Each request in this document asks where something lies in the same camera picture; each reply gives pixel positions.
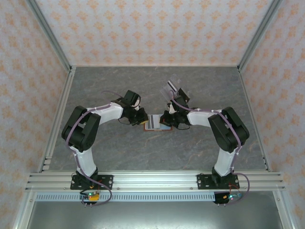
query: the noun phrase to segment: metal floor panel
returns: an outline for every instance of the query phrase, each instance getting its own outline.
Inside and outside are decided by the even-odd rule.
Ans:
[[[61,131],[73,109],[82,105],[107,104],[127,90],[138,93],[148,114],[162,114],[166,107],[160,89],[176,74],[191,91],[189,106],[235,109],[250,132],[235,163],[235,169],[265,169],[262,152],[244,90],[234,67],[77,67],[60,131],[52,155],[51,170],[75,170]],[[189,130],[144,132],[143,126],[122,125],[112,120],[100,126],[93,145],[99,170],[211,170],[219,147],[210,128],[191,126]]]
[[[36,202],[28,229],[282,229],[272,192],[251,192],[238,204],[213,202]]]

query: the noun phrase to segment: black mounting plate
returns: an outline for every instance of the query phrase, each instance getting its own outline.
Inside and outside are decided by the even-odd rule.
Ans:
[[[226,181],[220,183],[217,187],[215,182],[212,180],[212,174],[199,174],[197,175],[197,186],[198,189],[230,189],[229,183],[236,185],[239,188],[239,182],[237,175],[230,175],[226,177]]]
[[[97,181],[99,181],[99,180],[102,180],[100,183],[102,183],[103,185],[112,189],[113,175],[98,175]],[[88,184],[81,183],[81,181],[78,179],[77,175],[72,176],[72,181],[71,181],[71,186],[70,186],[71,190],[85,190],[88,188]],[[97,189],[98,189],[98,185],[96,185],[94,188],[92,188],[90,190],[97,190]]]

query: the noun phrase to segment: floral wallpaper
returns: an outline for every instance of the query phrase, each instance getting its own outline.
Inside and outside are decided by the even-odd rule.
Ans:
[[[305,225],[305,2],[284,0],[243,71],[265,151]]]
[[[37,0],[72,65],[237,65],[272,0]]]
[[[0,1],[0,228],[36,172],[67,72],[25,0]]]

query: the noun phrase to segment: gray marble surface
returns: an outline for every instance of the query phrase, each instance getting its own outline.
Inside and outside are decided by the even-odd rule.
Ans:
[[[236,160],[236,169],[265,169],[245,94],[234,67],[78,67],[72,82],[50,169],[74,170],[74,158],[64,146],[61,131],[73,109],[82,105],[107,104],[132,90],[142,97],[148,114],[162,114],[166,100],[160,89],[176,74],[191,92],[190,107],[222,109],[231,106],[250,132],[250,138]],[[145,132],[143,126],[120,124],[117,120],[100,126],[93,145],[99,170],[210,170],[219,147],[210,128]]]

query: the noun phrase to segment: purple cable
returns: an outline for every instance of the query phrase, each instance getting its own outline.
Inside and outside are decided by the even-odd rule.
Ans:
[[[109,93],[115,94],[115,95],[117,95],[117,96],[119,96],[119,97],[122,97],[122,96],[119,95],[118,93],[112,92],[112,91],[102,91],[101,94],[104,93],[104,92],[109,92]],[[111,198],[112,198],[112,192],[111,192],[110,188],[108,188],[106,185],[104,185],[104,184],[102,184],[102,183],[100,183],[100,182],[98,182],[98,181],[96,181],[96,180],[91,179],[89,176],[87,176],[87,175],[84,173],[83,169],[81,168],[80,162],[79,162],[79,160],[78,160],[77,153],[69,147],[69,140],[70,140],[70,138],[71,138],[71,136],[72,136],[72,134],[73,134],[75,128],[78,126],[78,124],[80,123],[80,121],[81,121],[87,114],[89,114],[90,112],[95,111],[95,110],[96,110],[96,111],[99,111],[99,110],[103,110],[103,109],[106,109],[106,108],[109,108],[109,107],[110,107],[110,104],[108,104],[108,105],[106,105],[106,106],[102,106],[102,107],[90,109],[90,110],[86,111],[84,114],[82,114],[82,115],[80,116],[80,118],[76,121],[76,123],[74,124],[74,126],[72,127],[71,131],[70,131],[69,134],[68,134],[67,140],[66,140],[66,146],[73,152],[73,154],[74,154],[74,156],[75,156],[76,165],[77,165],[77,167],[80,169],[81,174],[82,174],[84,177],[86,177],[88,180],[90,180],[91,182],[93,182],[93,183],[95,183],[95,184],[97,184],[97,185],[99,185],[99,186],[104,187],[104,188],[107,189],[107,190],[109,191],[109,193],[110,193],[110,197],[109,197],[106,201],[100,202],[100,203],[97,203],[97,204],[93,204],[93,205],[90,204],[91,207],[92,207],[92,206],[102,205],[102,204],[105,204],[105,203],[109,202],[109,201],[111,200]],[[84,203],[84,197],[81,199],[81,203],[82,203],[83,205],[85,205],[85,206],[87,205],[87,204]]]
[[[244,177],[246,178],[246,180],[247,180],[247,183],[248,183],[248,189],[247,189],[247,191],[246,191],[246,193],[244,194],[243,197],[241,197],[240,199],[238,199],[238,200],[236,200],[236,201],[234,201],[234,202],[232,202],[232,203],[228,203],[228,204],[226,204],[226,205],[232,205],[232,204],[235,204],[235,203],[239,202],[241,199],[244,199],[244,198],[248,195],[248,193],[249,193],[249,191],[250,191],[250,181],[249,181],[249,178],[248,178],[245,174],[243,174],[243,173],[234,173],[234,170],[233,170],[234,162],[235,162],[235,160],[236,160],[236,155],[239,153],[240,149],[242,148],[242,143],[241,143],[241,141],[240,141],[240,139],[239,139],[237,133],[236,133],[235,130],[233,129],[232,125],[229,123],[229,121],[225,118],[225,116],[224,116],[222,113],[220,113],[220,112],[218,112],[218,111],[216,111],[216,110],[202,110],[202,109],[200,109],[200,110],[195,110],[195,109],[190,109],[190,108],[187,108],[187,107],[184,107],[184,106],[180,105],[180,104],[177,103],[177,102],[175,101],[175,99],[174,99],[174,91],[171,90],[170,92],[171,92],[172,95],[173,95],[172,101],[173,101],[178,107],[180,107],[180,108],[182,108],[182,109],[184,109],[184,110],[187,110],[187,111],[195,111],[195,112],[213,112],[213,113],[216,113],[216,114],[218,114],[218,115],[225,121],[225,123],[228,125],[228,127],[229,127],[230,130],[232,131],[232,133],[233,133],[233,135],[234,135],[234,137],[236,138],[237,143],[238,143],[238,148],[237,148],[237,150],[236,150],[236,152],[235,152],[235,154],[234,154],[234,157],[233,157],[233,160],[232,160],[232,163],[231,163],[230,172],[231,172],[233,175],[242,175],[242,176],[244,176]]]

